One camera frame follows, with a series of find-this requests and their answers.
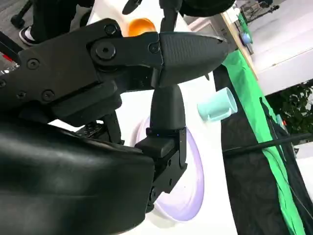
mint green cup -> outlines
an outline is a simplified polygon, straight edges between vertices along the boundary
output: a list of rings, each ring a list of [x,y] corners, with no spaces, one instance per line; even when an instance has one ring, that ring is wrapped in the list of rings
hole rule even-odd
[[[238,111],[233,94],[228,87],[216,92],[207,102],[198,104],[198,112],[204,121],[220,121]]]

black cable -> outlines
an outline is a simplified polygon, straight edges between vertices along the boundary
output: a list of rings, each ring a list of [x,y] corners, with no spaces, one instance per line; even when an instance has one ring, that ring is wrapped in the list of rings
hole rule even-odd
[[[238,155],[240,156],[240,154],[243,154],[243,153],[253,152],[256,150],[269,148],[269,147],[274,147],[277,145],[282,145],[284,143],[289,143],[289,142],[293,142],[293,141],[305,140],[305,139],[312,138],[312,137],[313,137],[312,133],[286,136],[286,137],[282,137],[282,138],[277,139],[277,140],[258,143],[256,145],[250,145],[250,146],[245,146],[245,147],[228,149],[228,150],[223,151],[223,156],[236,157]]]

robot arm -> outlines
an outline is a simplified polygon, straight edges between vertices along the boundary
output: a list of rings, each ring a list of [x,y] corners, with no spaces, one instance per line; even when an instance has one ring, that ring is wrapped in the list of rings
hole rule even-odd
[[[187,168],[177,84],[227,53],[225,40],[192,33],[123,38],[111,19],[20,51],[19,68],[0,76],[0,232],[100,235],[141,223]],[[147,138],[122,146],[120,95],[148,89]],[[47,125],[55,119],[85,127]]]

orange object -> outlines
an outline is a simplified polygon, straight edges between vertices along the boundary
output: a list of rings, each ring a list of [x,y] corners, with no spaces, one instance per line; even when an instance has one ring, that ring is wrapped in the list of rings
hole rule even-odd
[[[135,19],[128,26],[128,36],[135,37],[145,32],[156,31],[155,25],[147,18]]]

green cloth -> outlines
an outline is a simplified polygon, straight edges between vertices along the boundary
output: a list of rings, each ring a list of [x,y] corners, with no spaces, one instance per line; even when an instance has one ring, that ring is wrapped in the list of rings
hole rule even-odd
[[[232,85],[244,108],[257,141],[260,143],[273,140],[265,113],[260,103],[260,97],[262,97],[264,104],[268,107],[269,114],[276,121],[275,113],[266,101],[244,57],[237,50],[228,55],[223,65],[226,66],[228,70]],[[268,159],[270,169],[276,179],[282,215],[290,233],[292,235],[305,235],[301,217],[293,201],[287,171],[277,148],[271,147],[264,149],[263,153]]]
[[[239,16],[238,16],[238,20],[239,20],[239,23],[241,25],[241,27],[243,28],[243,31],[247,34],[249,34],[249,37],[251,39],[251,43],[253,43],[253,40],[252,40],[252,34],[248,28],[248,25],[246,24],[246,21],[244,20],[244,17],[242,16],[242,14],[240,13]]]

